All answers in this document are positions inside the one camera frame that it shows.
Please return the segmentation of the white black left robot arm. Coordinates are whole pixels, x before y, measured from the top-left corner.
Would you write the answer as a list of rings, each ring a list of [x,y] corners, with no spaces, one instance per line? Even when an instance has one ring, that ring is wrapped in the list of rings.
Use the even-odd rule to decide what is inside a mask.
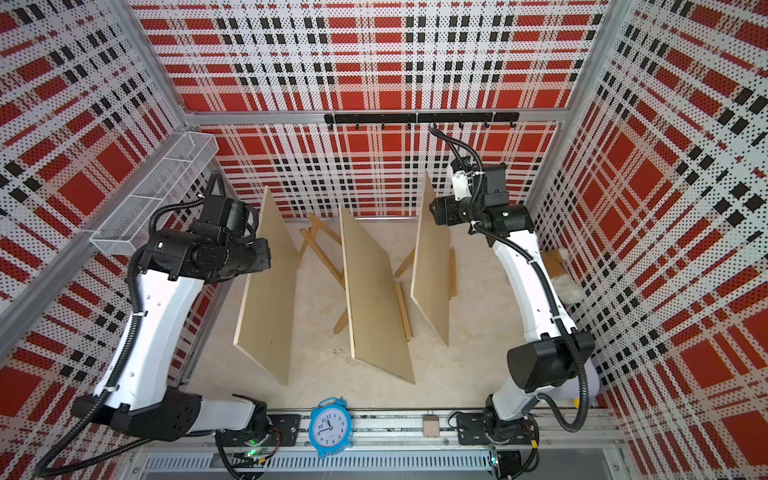
[[[257,237],[257,226],[255,210],[227,196],[219,173],[210,176],[196,200],[152,213],[148,241],[128,263],[132,313],[118,349],[94,392],[75,399],[77,423],[38,461],[35,477],[69,475],[155,441],[212,435],[222,450],[226,431],[254,442],[270,436],[264,402],[242,395],[205,398],[167,383],[182,327],[203,287],[270,268],[269,245]],[[131,440],[56,466],[56,458],[92,425],[106,425]]]

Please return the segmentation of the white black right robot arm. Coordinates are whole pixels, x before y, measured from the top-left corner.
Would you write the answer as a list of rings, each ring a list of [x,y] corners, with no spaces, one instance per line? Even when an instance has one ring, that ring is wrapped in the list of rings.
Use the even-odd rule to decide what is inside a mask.
[[[595,339],[577,328],[558,298],[528,210],[509,202],[505,169],[453,161],[447,169],[451,194],[429,204],[437,225],[466,224],[486,239],[521,312],[525,341],[508,351],[509,375],[483,410],[483,435],[495,444],[532,439],[531,412],[539,403],[565,431],[579,431],[599,387],[591,360]]]

